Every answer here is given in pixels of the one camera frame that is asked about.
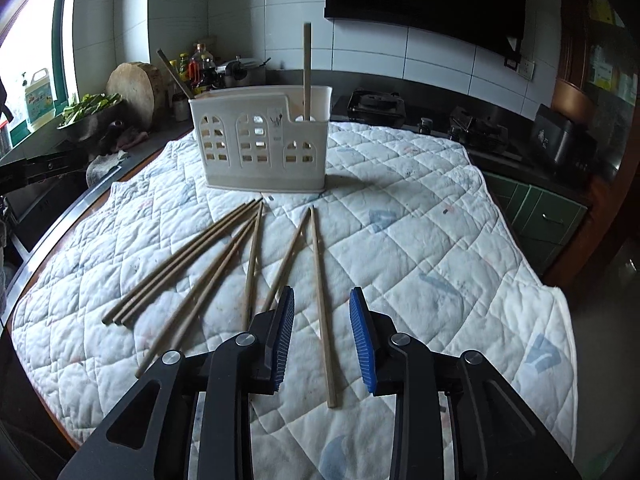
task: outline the cabinet door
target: cabinet door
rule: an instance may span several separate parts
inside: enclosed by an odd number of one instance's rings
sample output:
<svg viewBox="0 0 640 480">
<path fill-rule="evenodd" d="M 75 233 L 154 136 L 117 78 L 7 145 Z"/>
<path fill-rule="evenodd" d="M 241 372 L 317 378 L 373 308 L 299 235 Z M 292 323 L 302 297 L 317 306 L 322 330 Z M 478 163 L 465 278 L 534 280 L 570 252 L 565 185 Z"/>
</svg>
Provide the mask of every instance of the cabinet door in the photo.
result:
<svg viewBox="0 0 640 480">
<path fill-rule="evenodd" d="M 540 276 L 548 269 L 562 250 L 562 246 L 542 240 L 520 237 L 518 241 L 529 265 Z"/>
<path fill-rule="evenodd" d="M 565 245 L 586 208 L 572 200 L 531 186 L 513 223 L 515 231 L 532 240 Z"/>
<path fill-rule="evenodd" d="M 520 205 L 527 195 L 529 186 L 493 173 L 483 174 L 486 186 L 496 197 L 505 218 L 509 222 L 513 222 L 520 210 Z"/>
</svg>

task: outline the stove knob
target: stove knob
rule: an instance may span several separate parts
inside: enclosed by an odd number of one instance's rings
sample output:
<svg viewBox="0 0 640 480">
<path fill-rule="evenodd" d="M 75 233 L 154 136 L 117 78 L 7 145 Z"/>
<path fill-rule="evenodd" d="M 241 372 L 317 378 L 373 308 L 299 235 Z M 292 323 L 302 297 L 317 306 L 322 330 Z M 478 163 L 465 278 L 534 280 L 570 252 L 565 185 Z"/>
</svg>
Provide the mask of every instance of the stove knob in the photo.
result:
<svg viewBox="0 0 640 480">
<path fill-rule="evenodd" d="M 433 121 L 428 117 L 420 118 L 420 133 L 430 134 L 433 130 Z"/>
</svg>

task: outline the bottle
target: bottle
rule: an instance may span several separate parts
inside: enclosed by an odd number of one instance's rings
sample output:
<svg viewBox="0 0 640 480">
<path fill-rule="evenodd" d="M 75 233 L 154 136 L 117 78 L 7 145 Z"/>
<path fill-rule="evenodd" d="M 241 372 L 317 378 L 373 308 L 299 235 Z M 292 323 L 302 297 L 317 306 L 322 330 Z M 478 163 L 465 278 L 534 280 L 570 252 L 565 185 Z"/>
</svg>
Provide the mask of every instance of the bottle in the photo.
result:
<svg viewBox="0 0 640 480">
<path fill-rule="evenodd" d="M 204 43 L 198 43 L 189 62 L 189 79 L 194 93 L 199 94 L 216 81 L 216 63 Z"/>
<path fill-rule="evenodd" d="M 53 103 L 49 70 L 38 70 L 31 78 L 30 85 L 27 85 L 27 80 L 24 79 L 25 74 L 26 72 L 22 74 L 22 86 L 27 107 L 27 128 L 33 133 L 56 116 L 56 106 Z"/>
<path fill-rule="evenodd" d="M 180 75 L 180 79 L 184 82 L 189 80 L 189 54 L 186 52 L 180 54 L 180 68 L 178 69 L 178 74 Z"/>
<path fill-rule="evenodd" d="M 174 69 L 177 70 L 178 67 L 178 62 L 175 59 L 172 59 L 170 62 L 172 67 L 174 67 Z M 174 81 L 173 77 L 169 78 L 169 82 L 167 83 L 166 86 L 166 100 L 167 100 L 167 104 L 169 105 L 169 108 L 173 109 L 174 108 L 174 95 L 176 93 L 176 91 L 180 91 L 180 89 L 176 90 L 176 83 Z"/>
</svg>

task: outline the metal bowl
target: metal bowl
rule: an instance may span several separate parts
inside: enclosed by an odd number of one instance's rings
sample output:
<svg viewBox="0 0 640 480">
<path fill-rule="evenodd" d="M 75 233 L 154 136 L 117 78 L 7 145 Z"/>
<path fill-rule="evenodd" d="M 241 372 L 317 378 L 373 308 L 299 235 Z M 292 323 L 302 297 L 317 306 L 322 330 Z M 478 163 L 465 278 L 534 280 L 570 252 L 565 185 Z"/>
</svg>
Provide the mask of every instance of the metal bowl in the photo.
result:
<svg viewBox="0 0 640 480">
<path fill-rule="evenodd" d="M 67 126 L 59 126 L 66 139 L 70 142 L 83 142 L 93 136 L 101 136 L 106 133 L 109 124 L 117 119 L 123 119 L 126 114 L 126 103 L 124 100 L 111 105 L 109 108 L 100 110 L 97 114 L 92 114 Z"/>
</svg>

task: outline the wooden cutting board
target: wooden cutting board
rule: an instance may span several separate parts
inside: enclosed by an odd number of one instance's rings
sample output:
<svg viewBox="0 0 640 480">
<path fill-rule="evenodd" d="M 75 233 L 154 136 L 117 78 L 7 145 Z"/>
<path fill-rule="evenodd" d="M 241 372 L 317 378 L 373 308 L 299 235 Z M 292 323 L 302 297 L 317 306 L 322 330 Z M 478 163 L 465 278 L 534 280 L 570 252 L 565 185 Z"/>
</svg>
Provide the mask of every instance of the wooden cutting board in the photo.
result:
<svg viewBox="0 0 640 480">
<path fill-rule="evenodd" d="M 165 84 L 160 71 L 149 63 L 122 63 L 111 73 L 107 94 L 118 93 L 129 105 L 132 125 L 149 130 L 165 108 Z"/>
</svg>

